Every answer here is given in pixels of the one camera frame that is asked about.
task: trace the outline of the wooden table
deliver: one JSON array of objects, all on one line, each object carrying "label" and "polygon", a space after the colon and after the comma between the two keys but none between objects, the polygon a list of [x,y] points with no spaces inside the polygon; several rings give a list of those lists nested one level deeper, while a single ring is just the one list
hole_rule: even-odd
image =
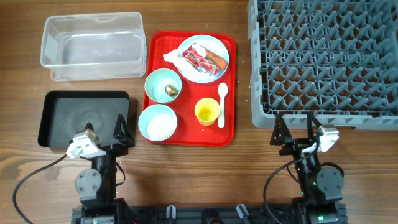
[{"label": "wooden table", "polygon": [[[48,16],[65,14],[140,12],[147,44],[160,30],[231,35],[238,46],[234,140],[223,148],[155,146],[136,134],[136,147],[118,158],[127,181],[117,188],[117,196],[129,205],[262,203],[265,181],[291,157],[280,157],[279,148],[269,145],[272,130],[257,129],[251,122],[247,1],[30,2],[37,1],[0,5],[0,223],[22,223],[12,206],[15,185],[62,155],[37,144],[49,91],[124,90],[142,106],[144,78],[61,83],[50,79],[49,70],[40,65],[44,22]],[[292,134],[303,137],[306,133],[297,130]],[[397,222],[397,132],[341,130],[336,146],[321,154],[320,160],[338,163],[346,172],[343,202],[350,223]],[[18,193],[22,211],[34,223],[69,223],[72,208],[80,206],[75,177],[88,167],[87,161],[65,159],[33,176]],[[268,192],[271,203],[287,203],[300,194],[286,171],[274,178]]]}]

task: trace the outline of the light blue bowl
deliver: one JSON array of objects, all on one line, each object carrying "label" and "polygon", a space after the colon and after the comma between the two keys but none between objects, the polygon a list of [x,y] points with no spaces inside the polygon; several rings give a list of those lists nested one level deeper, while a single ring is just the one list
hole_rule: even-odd
[{"label": "light blue bowl", "polygon": [[[178,90],[177,95],[171,97],[166,93],[166,85],[168,84]],[[147,96],[156,103],[170,103],[179,96],[182,82],[175,71],[161,68],[148,75],[144,88]]]},{"label": "light blue bowl", "polygon": [[148,106],[138,119],[138,129],[150,141],[163,141],[177,128],[177,116],[166,105]]}]

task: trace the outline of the yellow cup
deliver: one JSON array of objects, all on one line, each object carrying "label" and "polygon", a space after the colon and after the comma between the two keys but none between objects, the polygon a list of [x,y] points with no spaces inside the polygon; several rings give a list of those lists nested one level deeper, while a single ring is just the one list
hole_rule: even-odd
[{"label": "yellow cup", "polygon": [[220,105],[212,98],[203,98],[195,105],[195,115],[201,125],[209,126],[220,115]]}]

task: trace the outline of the dish rack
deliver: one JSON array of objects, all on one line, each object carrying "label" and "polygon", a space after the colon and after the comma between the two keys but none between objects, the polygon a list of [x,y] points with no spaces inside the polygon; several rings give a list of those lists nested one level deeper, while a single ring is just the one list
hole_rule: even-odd
[{"label": "dish rack", "polygon": [[251,109],[258,128],[284,114],[322,124],[398,129],[397,1],[248,3]]}]

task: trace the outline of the spoon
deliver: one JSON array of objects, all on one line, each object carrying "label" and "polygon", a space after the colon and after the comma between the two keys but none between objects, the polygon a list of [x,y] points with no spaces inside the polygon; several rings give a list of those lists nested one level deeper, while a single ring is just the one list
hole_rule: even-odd
[{"label": "spoon", "polygon": [[220,83],[217,92],[220,96],[220,115],[218,116],[218,127],[223,128],[225,126],[224,98],[228,93],[228,86],[226,86],[225,83]]}]

